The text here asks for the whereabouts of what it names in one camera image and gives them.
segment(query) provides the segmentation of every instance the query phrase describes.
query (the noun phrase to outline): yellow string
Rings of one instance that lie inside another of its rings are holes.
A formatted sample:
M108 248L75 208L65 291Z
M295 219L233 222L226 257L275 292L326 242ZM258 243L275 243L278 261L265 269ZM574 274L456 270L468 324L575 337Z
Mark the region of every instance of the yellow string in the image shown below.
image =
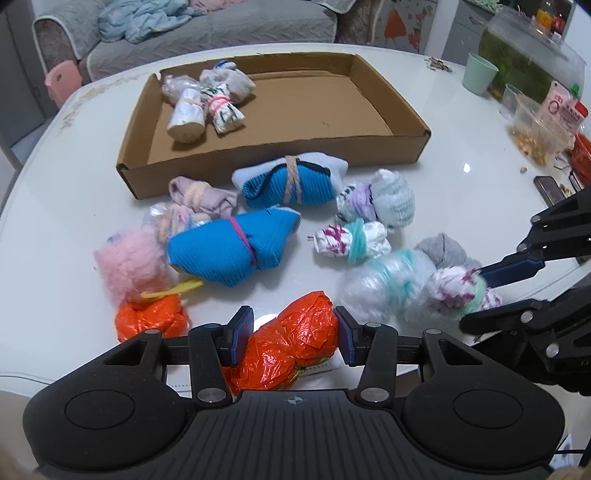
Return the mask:
M173 288L165 291L155 291L155 292L145 292L143 291L140 296L144 300L148 299L161 299L166 297L167 295L175 295L177 293L186 293L188 291L194 290L195 288L199 288L203 285L203 282L199 280L197 277L188 278L185 281L177 284Z

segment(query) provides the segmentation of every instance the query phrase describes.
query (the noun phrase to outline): orange plastic bundle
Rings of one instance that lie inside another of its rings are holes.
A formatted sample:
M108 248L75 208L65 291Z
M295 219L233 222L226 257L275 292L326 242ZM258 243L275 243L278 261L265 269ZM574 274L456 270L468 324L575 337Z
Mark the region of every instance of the orange plastic bundle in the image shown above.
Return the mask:
M232 391L288 388L301 368L333 355L337 325L322 291L291 303L251 335L241 364L226 371Z
M313 291L290 303L277 320L294 346L298 367L314 365L335 352L339 322L323 291Z
M178 337L187 333L189 317L180 295L168 295L149 304L124 303L115 316L115 328L120 342L150 328L157 328L165 337Z

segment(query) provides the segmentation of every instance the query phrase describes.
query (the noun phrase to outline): green plastic cup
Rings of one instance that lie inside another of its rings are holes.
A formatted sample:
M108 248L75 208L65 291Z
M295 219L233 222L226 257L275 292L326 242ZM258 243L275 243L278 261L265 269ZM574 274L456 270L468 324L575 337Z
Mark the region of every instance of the green plastic cup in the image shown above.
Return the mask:
M497 73L499 73L499 69L491 62L470 53L462 85L472 93L482 95Z

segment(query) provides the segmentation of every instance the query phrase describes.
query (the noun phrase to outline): sofa armrest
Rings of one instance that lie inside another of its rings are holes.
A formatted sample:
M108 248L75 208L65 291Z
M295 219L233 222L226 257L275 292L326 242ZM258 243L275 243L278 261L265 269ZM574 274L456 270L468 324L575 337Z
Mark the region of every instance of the sofa armrest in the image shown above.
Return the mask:
M383 4L384 0L356 0L347 13L338 15L335 43L372 45Z
M46 73L65 60L78 63L100 42L99 14L108 0L66 0L33 22Z

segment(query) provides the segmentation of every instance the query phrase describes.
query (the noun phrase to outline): pink rubber band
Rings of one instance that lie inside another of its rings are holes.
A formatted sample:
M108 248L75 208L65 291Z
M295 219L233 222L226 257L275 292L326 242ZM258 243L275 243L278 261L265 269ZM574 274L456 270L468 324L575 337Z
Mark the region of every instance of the pink rubber band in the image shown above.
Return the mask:
M209 110L209 114L213 117L216 112L223 107L230 103L230 99L225 95L214 95L209 99L207 102L207 108Z
M234 217L228 217L228 220L230 221L230 224L234 227L234 230L238 234L238 238L240 240L242 240L242 243L244 243L246 245L246 248L248 248L248 251L249 251L251 258L252 258L252 264L255 266L255 268L258 268L258 265L256 263L255 253L252 250L251 244L248 242L248 238L246 238L246 235L244 235L244 232L240 228L240 225L238 225L238 222L236 221L236 219Z

